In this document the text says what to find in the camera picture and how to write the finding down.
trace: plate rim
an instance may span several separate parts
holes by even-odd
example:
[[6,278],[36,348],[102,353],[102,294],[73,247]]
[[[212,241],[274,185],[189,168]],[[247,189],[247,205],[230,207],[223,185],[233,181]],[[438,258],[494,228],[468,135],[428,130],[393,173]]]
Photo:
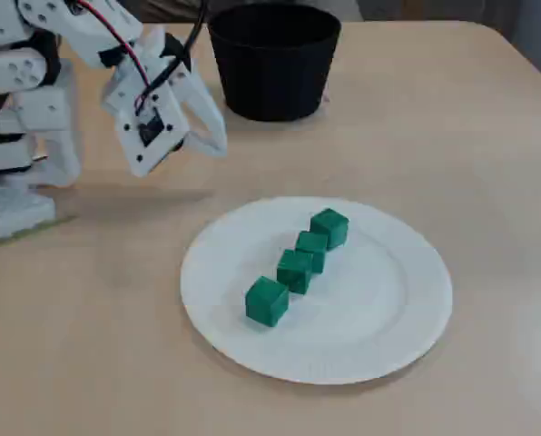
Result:
[[[371,375],[367,375],[368,372],[364,375],[350,375],[350,376],[338,376],[338,377],[327,377],[323,380],[316,379],[316,378],[297,378],[292,376],[285,376],[280,375],[280,371],[277,372],[269,372],[269,371],[261,371],[260,369],[253,368],[253,365],[249,365],[247,362],[241,362],[239,359],[236,358],[236,356],[233,356],[231,352],[228,352],[227,350],[224,350],[223,347],[221,347],[220,344],[217,343],[215,339],[213,339],[210,334],[208,334],[208,329],[202,328],[202,321],[198,319],[197,316],[195,316],[194,311],[191,309],[190,304],[188,304],[187,299],[188,297],[185,295],[184,292],[184,280],[186,278],[187,273],[187,264],[188,262],[193,258],[191,256],[192,252],[194,250],[197,250],[200,248],[200,244],[202,240],[207,239],[207,236],[214,231],[217,224],[220,222],[223,222],[226,219],[229,219],[234,214],[238,214],[242,212],[246,208],[255,207],[256,205],[262,204],[262,203],[273,203],[273,202],[279,202],[279,201],[302,201],[302,202],[317,202],[317,203],[347,203],[350,206],[361,206],[365,208],[369,208],[372,212],[379,213],[382,217],[385,217],[387,220],[392,220],[395,223],[399,223],[402,226],[404,226],[407,230],[414,233],[415,236],[418,236],[421,238],[421,241],[427,246],[427,248],[431,249],[433,253],[436,255],[438,260],[438,266],[440,266],[441,273],[444,275],[444,279],[446,281],[445,285],[447,286],[446,289],[446,300],[444,301],[444,310],[438,311],[438,313],[441,313],[438,316],[437,322],[436,322],[436,328],[434,329],[434,333],[430,334],[427,341],[422,340],[424,344],[418,347],[417,352],[412,353],[406,353],[406,357],[404,359],[401,359],[399,362],[394,362],[394,364],[389,364],[388,369],[385,370],[382,373],[374,373]],[[448,271],[448,268],[446,264],[444,263],[444,260],[440,256],[438,250],[431,244],[429,241],[421,235],[421,233],[418,233],[415,231],[411,226],[406,224],[405,222],[401,221],[397,217],[389,214],[384,213],[381,210],[374,208],[373,206],[370,206],[368,204],[359,203],[347,200],[345,198],[338,198],[338,197],[318,197],[318,196],[278,196],[278,197],[268,197],[268,198],[261,198],[260,200],[245,203],[241,205],[240,207],[230,210],[227,213],[224,213],[218,217],[216,217],[213,221],[209,222],[200,232],[199,234],[192,240],[192,243],[190,244],[189,248],[186,251],[186,254],[184,255],[183,261],[182,261],[182,268],[180,273],[180,294],[182,297],[182,304],[184,307],[184,310],[188,314],[188,317],[192,323],[193,328],[219,353],[223,354],[227,358],[229,358],[231,361],[236,362],[240,366],[253,371],[257,372],[258,374],[262,374],[267,377],[271,377],[278,380],[284,380],[287,382],[294,382],[294,383],[300,383],[300,384],[311,384],[311,385],[327,385],[327,386],[335,386],[335,385],[345,385],[345,384],[356,384],[361,382],[368,382],[370,380],[376,380],[382,377],[389,376],[390,374],[393,374],[394,372],[398,372],[404,368],[407,368],[409,365],[411,365],[414,362],[417,362],[421,358],[423,358],[426,354],[428,354],[434,346],[437,344],[439,339],[444,334],[446,328],[449,325],[449,321],[451,319],[451,315],[453,312],[453,304],[454,304],[454,290],[453,290],[453,283],[450,276],[450,273]]]

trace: black cable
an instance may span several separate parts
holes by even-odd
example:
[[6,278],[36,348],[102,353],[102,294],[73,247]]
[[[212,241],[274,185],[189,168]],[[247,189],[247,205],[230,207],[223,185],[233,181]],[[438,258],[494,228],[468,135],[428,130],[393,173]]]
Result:
[[202,0],[200,4],[200,12],[198,14],[198,20],[194,24],[194,27],[192,28],[192,31],[190,32],[190,36],[188,36],[188,39],[186,40],[186,43],[183,46],[183,55],[177,56],[173,61],[170,62],[170,64],[167,66],[166,69],[164,69],[160,75],[158,75],[143,91],[143,93],[140,95],[141,102],[139,103],[139,106],[135,109],[135,114],[139,115],[140,112],[143,109],[143,105],[145,104],[145,101],[147,100],[147,97],[156,89],[158,89],[160,86],[165,84],[167,80],[170,78],[172,73],[180,66],[180,64],[183,61],[183,58],[190,55],[190,51],[192,50],[194,44],[196,44],[196,40],[198,39],[198,36],[200,36],[200,32],[202,31],[202,27],[204,25],[204,22],[206,21],[206,15],[208,14],[208,4],[210,0]]

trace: table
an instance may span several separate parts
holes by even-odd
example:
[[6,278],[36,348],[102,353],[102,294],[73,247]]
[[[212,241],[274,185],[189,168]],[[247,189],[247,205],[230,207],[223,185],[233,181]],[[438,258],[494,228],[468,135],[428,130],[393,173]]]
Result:
[[[196,55],[221,101],[206,36]],[[143,180],[98,104],[109,73],[76,64],[84,174],[54,194],[79,217],[0,248],[0,436],[541,436],[541,75],[503,38],[346,25],[318,114],[226,111],[227,159],[181,152]],[[192,238],[291,194],[372,204],[438,248],[455,311],[427,357],[380,381],[297,386],[191,327],[178,279]]]

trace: red wire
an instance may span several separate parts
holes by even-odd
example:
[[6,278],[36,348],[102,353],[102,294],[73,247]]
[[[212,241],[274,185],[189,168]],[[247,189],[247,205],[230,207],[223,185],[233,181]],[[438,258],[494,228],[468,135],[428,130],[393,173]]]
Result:
[[107,21],[107,19],[97,10],[94,8],[93,5],[91,5],[89,2],[85,0],[76,0],[77,4],[81,6],[83,9],[86,9],[89,11],[97,20],[99,20],[106,28],[111,32],[113,37],[121,44],[121,46],[127,51],[127,54],[132,59],[133,63],[135,64],[137,71],[140,73],[144,83],[146,86],[149,86],[150,80],[147,77],[147,74],[145,73],[145,70],[142,67],[142,63],[140,62],[139,58],[137,57],[137,54],[135,54],[132,47],[129,45],[127,41],[125,41],[115,30],[115,28]]

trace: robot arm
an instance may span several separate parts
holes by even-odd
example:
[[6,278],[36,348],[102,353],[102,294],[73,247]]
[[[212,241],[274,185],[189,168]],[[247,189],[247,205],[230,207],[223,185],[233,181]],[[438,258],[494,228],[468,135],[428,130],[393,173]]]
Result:
[[[171,79],[152,93],[141,112],[135,110],[148,81],[167,67],[174,53],[182,54],[168,45],[177,40],[157,27],[138,41],[143,25],[119,3],[85,1],[96,15],[83,8],[80,0],[19,0],[18,8],[30,25],[61,35],[91,67],[115,67],[103,90],[103,106],[116,120],[116,132],[133,174],[145,176],[182,144],[209,155],[225,155],[223,118],[192,61],[181,63]],[[130,47],[120,44],[115,34]],[[128,57],[125,48],[135,56]],[[191,129],[182,104],[202,121],[206,134]]]

